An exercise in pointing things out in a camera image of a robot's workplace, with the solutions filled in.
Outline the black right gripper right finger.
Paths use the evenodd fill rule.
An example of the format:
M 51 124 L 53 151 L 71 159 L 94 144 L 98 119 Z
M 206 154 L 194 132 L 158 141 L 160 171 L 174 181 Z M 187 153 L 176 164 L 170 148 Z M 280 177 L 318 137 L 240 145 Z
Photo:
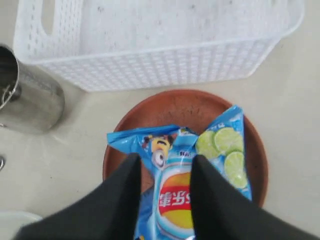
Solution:
M 190 203 L 197 240 L 316 240 L 231 186 L 203 156 L 192 160 Z

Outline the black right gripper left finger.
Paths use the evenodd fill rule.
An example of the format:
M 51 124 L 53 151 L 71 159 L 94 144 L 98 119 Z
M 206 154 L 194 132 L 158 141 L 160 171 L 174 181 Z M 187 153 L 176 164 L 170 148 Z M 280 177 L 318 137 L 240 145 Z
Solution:
M 133 240 L 141 197 L 141 158 L 131 153 L 95 190 L 22 227 L 15 240 Z

